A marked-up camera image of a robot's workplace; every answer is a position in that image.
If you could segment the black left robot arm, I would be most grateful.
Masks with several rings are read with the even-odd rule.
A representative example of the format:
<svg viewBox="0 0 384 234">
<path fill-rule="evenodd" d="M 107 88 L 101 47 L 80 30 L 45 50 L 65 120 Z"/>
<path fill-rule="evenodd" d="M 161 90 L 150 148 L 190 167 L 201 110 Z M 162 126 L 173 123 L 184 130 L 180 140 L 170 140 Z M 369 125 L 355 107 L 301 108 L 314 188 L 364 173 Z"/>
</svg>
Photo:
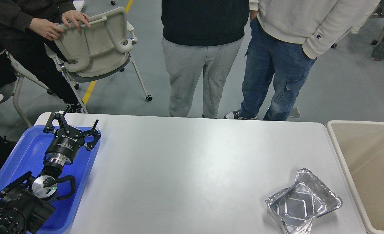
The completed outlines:
<svg viewBox="0 0 384 234">
<path fill-rule="evenodd" d="M 0 170 L 0 234 L 61 234 L 71 225 L 97 151 L 98 120 L 91 128 L 51 113 L 32 126 Z"/>
</svg>

